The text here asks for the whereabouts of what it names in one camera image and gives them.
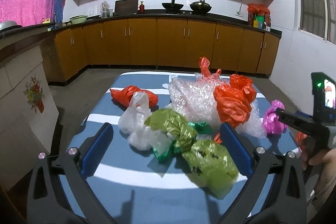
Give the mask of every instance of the white plastic bag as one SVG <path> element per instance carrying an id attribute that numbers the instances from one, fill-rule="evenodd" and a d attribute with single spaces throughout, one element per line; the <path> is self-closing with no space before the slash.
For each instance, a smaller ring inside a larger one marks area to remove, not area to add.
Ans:
<path id="1" fill-rule="evenodd" d="M 217 131 L 221 120 L 213 92 L 216 86 L 223 84 L 221 80 L 174 78 L 168 85 L 171 104 L 167 108 L 182 114 L 189 122 L 207 122 Z"/>
<path id="2" fill-rule="evenodd" d="M 251 103 L 251 107 L 252 107 L 252 110 L 251 110 L 249 120 L 237 126 L 236 131 L 239 134 L 244 132 L 252 137 L 256 137 L 259 139 L 266 138 L 267 137 L 266 129 L 264 128 L 263 123 L 260 120 L 257 99 L 255 99 Z"/>
<path id="3" fill-rule="evenodd" d="M 145 126 L 145 120 L 151 115 L 148 95 L 145 92 L 135 92 L 129 107 L 118 121 L 118 127 L 125 134 L 130 134 L 127 141 L 140 151 L 155 148 L 159 154 L 169 149 L 172 141 L 159 130 L 151 130 Z"/>

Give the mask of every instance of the green plastic bag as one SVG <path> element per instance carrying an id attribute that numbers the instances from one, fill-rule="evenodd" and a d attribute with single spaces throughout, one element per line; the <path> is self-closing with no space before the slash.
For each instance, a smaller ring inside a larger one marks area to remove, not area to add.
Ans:
<path id="1" fill-rule="evenodd" d="M 182 153 L 190 170 L 222 199 L 238 178 L 238 169 L 227 149 L 212 140 L 198 140 L 191 149 Z"/>
<path id="2" fill-rule="evenodd" d="M 187 120 L 169 108 L 153 112 L 145 121 L 145 125 L 150 126 L 152 130 L 165 131 L 168 137 L 175 139 L 174 153 L 188 151 L 197 136 L 197 131 L 188 125 Z"/>

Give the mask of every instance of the wooden cabinet door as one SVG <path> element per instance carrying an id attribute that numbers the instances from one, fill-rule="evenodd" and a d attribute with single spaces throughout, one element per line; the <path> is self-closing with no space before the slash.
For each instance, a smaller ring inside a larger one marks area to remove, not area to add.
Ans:
<path id="1" fill-rule="evenodd" d="M 256 73 L 264 34 L 244 29 L 237 71 Z"/>
<path id="2" fill-rule="evenodd" d="M 156 65 L 156 18 L 128 20 L 131 65 Z"/>
<path id="3" fill-rule="evenodd" d="M 188 39 L 187 20 L 158 18 L 156 32 L 157 65 L 183 67 Z"/>
<path id="4" fill-rule="evenodd" d="M 83 26 L 87 62 L 89 65 L 106 65 L 106 48 L 103 23 Z"/>
<path id="5" fill-rule="evenodd" d="M 198 61 L 203 56 L 211 62 L 215 32 L 216 23 L 188 20 L 184 67 L 199 68 Z"/>
<path id="6" fill-rule="evenodd" d="M 236 70 L 244 29 L 217 23 L 211 68 Z"/>
<path id="7" fill-rule="evenodd" d="M 104 22 L 107 64 L 129 65 L 127 19 Z"/>
<path id="8" fill-rule="evenodd" d="M 270 75 L 277 57 L 280 38 L 265 33 L 257 73 Z"/>
<path id="9" fill-rule="evenodd" d="M 55 43 L 59 62 L 64 75 L 64 81 L 67 81 L 77 73 L 77 67 L 74 60 L 71 29 L 66 29 L 57 33 Z"/>
<path id="10" fill-rule="evenodd" d="M 82 27 L 72 29 L 73 52 L 77 65 L 77 72 L 87 66 L 84 31 Z"/>

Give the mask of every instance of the display screen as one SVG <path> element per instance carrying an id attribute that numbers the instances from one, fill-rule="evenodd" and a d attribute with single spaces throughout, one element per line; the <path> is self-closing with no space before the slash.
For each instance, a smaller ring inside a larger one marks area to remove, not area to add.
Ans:
<path id="1" fill-rule="evenodd" d="M 324 80 L 324 94 L 325 106 L 335 109 L 336 87 L 327 79 Z"/>

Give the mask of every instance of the blue cloth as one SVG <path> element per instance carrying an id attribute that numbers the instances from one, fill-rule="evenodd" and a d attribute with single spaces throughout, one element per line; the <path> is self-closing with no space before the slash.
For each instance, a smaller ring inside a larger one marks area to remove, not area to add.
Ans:
<path id="1" fill-rule="evenodd" d="M 124 88 L 128 85 L 136 85 L 141 89 L 162 89 L 163 84 L 168 84 L 169 73 L 158 75 L 160 72 L 152 72 L 156 74 L 148 74 L 151 72 L 143 72 L 142 74 L 126 73 L 119 76 L 113 83 L 112 87 Z M 192 75 L 182 75 L 182 78 L 195 80 Z M 170 102 L 168 94 L 158 95 L 159 108 L 163 108 Z M 258 98 L 258 106 L 260 117 L 270 107 L 270 103 L 265 98 Z M 111 100 L 110 92 L 103 95 L 91 114 L 115 115 L 121 116 L 123 110 L 115 105 Z M 81 126 L 80 133 L 72 139 L 69 147 L 79 147 L 83 141 L 95 135 L 102 126 L 102 123 L 92 122 L 92 115 Z M 155 176 L 163 175 L 182 175 L 190 173 L 187 163 L 182 157 L 177 156 L 167 164 L 159 164 L 154 155 L 150 152 L 138 152 L 131 148 L 126 140 L 127 136 L 120 132 L 117 125 L 113 125 L 114 138 L 107 149 L 101 164 L 105 167 L 113 167 L 113 177 L 120 170 L 139 171 L 139 174 Z M 249 137 L 255 146 L 263 146 L 276 154 L 285 154 L 287 151 L 297 148 L 293 137 L 289 130 L 280 136 L 271 136 L 265 139 L 257 139 Z M 268 175 L 262 193 L 256 202 L 252 215 L 258 213 L 266 199 L 274 175 Z M 80 210 L 65 176 L 60 176 L 64 191 L 69 200 L 73 211 L 84 217 Z M 206 190 L 198 187 L 189 189 L 162 189 L 160 187 L 140 187 L 134 186 L 127 175 L 122 177 L 121 182 L 109 181 L 94 175 L 87 178 L 92 191 L 97 196 L 101 204 L 115 218 L 119 224 L 194 224 L 216 223 L 219 218 L 229 208 L 235 200 L 240 190 L 245 184 L 245 180 L 238 180 L 229 194 L 223 199 L 218 200 L 208 193 Z"/>

